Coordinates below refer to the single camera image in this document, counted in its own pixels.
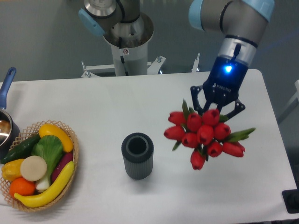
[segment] tulip bouquet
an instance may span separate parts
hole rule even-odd
[[[236,157],[243,157],[245,148],[239,143],[249,137],[255,128],[231,133],[225,124],[228,117],[221,115],[217,109],[198,115],[183,101],[182,112],[171,112],[168,120],[175,124],[165,130],[164,136],[176,140],[173,151],[180,144],[194,148],[191,155],[193,169],[201,169],[209,156],[217,157],[222,152]]]

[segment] tulip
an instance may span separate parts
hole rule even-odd
[[[207,147],[206,152],[211,157],[217,157],[222,152],[222,145],[215,141]]]
[[[196,148],[198,146],[196,134],[186,133],[182,138],[182,144],[186,147]]]
[[[211,109],[206,111],[202,115],[202,122],[205,125],[215,126],[219,123],[220,113],[217,109]]]
[[[208,145],[214,137],[214,129],[209,125],[203,125],[197,131],[197,141],[203,145]]]
[[[229,136],[231,133],[230,127],[224,123],[219,123],[215,128],[214,128],[214,137],[217,140],[223,140],[226,137]]]
[[[239,142],[224,142],[222,150],[235,157],[243,157],[245,152],[245,148]]]
[[[197,113],[190,113],[187,119],[187,128],[192,132],[197,132],[201,126],[201,116]]]
[[[173,126],[165,130],[164,136],[168,139],[181,141],[185,131],[181,126]]]
[[[191,155],[190,162],[193,169],[201,169],[204,166],[206,157],[202,156],[197,149],[195,149]]]
[[[184,113],[179,111],[171,112],[168,120],[175,125],[186,124]]]

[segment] green leaf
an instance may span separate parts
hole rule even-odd
[[[190,113],[194,113],[195,111],[194,111],[194,109],[192,107],[189,107],[189,112]]]
[[[188,131],[187,124],[181,124],[181,126],[182,126],[186,131]]]
[[[50,177],[63,155],[63,146],[58,137],[54,135],[46,135],[42,137],[34,146],[31,155],[42,157],[47,164],[47,175],[50,183]]]
[[[184,118],[187,120],[190,112],[189,112],[189,109],[188,109],[188,106],[187,106],[187,103],[185,100],[183,100],[182,108],[183,108]]]
[[[203,155],[205,155],[206,152],[207,152],[207,146],[203,146],[203,148],[202,148],[202,153],[203,153]]]
[[[203,155],[203,149],[202,149],[202,147],[201,147],[201,144],[199,144],[199,146],[197,146],[195,149],[196,149],[201,155]]]
[[[253,127],[253,128],[249,128],[249,129],[246,129],[246,130],[243,130],[243,131],[239,131],[239,132],[234,132],[234,133],[231,133],[228,138],[232,138],[232,137],[235,137],[235,136],[242,136],[242,135],[249,135],[250,133],[254,132],[256,128]]]
[[[180,142],[180,141],[177,141],[177,142],[174,144],[172,150],[175,151],[175,150],[179,147],[180,144],[181,144],[181,142]]]
[[[226,121],[228,121],[228,116],[220,114],[219,122],[224,123]]]
[[[237,141],[244,140],[247,138],[249,138],[249,135],[239,135],[239,136],[235,136],[235,137],[227,140],[226,142],[237,142]]]

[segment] tabletop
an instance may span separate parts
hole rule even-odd
[[[7,112],[20,129],[38,121],[69,125],[79,140],[79,164],[67,196],[54,207],[24,213],[1,202],[7,223],[249,223],[298,218],[281,192],[296,184],[263,76],[249,70],[239,99],[246,109],[227,122],[232,131],[256,127],[243,141],[244,157],[221,154],[200,171],[192,149],[171,149],[163,136],[171,111],[208,72],[13,82]],[[204,96],[199,95],[200,102]],[[228,105],[223,113],[232,109]],[[154,143],[152,173],[143,180],[125,171],[121,143],[142,132]]]

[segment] saucepan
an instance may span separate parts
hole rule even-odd
[[[3,159],[15,138],[19,135],[19,127],[13,122],[6,112],[7,93],[16,73],[15,68],[10,68],[5,76],[0,89],[0,159]]]

